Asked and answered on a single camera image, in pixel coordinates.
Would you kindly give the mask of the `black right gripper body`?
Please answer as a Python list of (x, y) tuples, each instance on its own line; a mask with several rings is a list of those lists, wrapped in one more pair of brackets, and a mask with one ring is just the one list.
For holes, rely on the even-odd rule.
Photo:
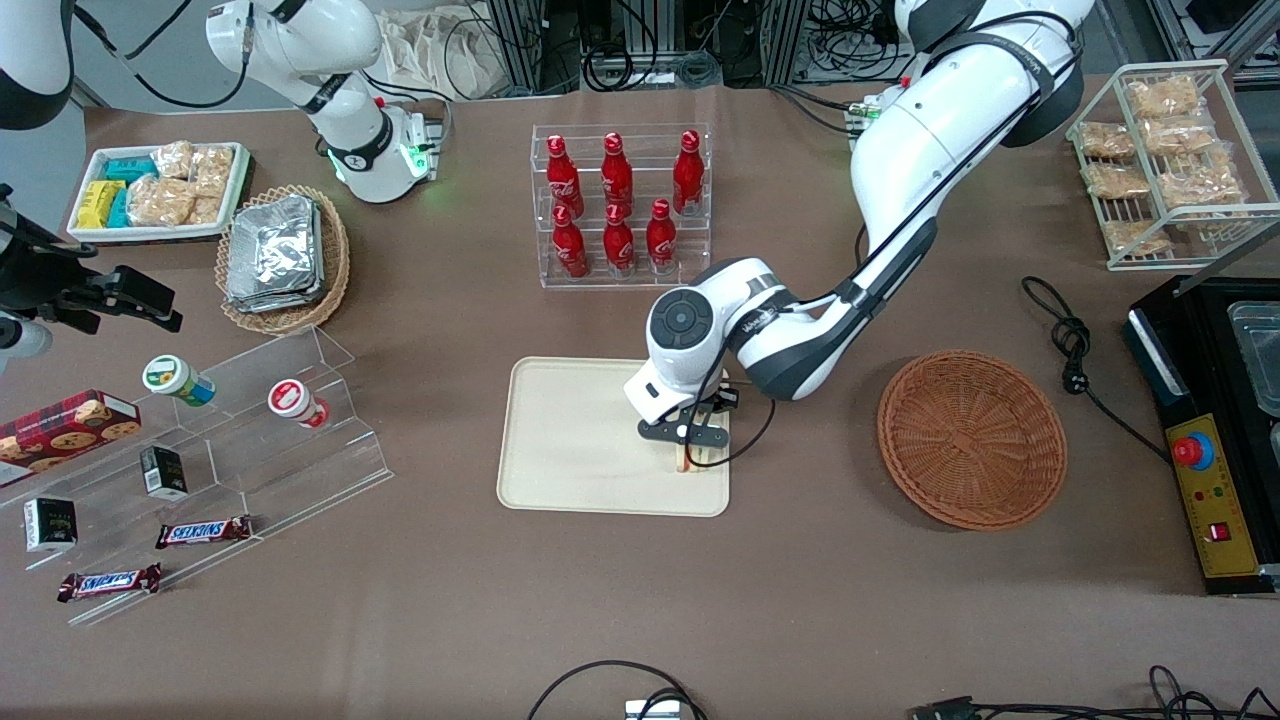
[(36, 320), (35, 307), (61, 302), (61, 292), (84, 277), (88, 268), (82, 261), (97, 250), (67, 243), (19, 214), (10, 202), (12, 192), (10, 186), (1, 187), (1, 305), (4, 311)]

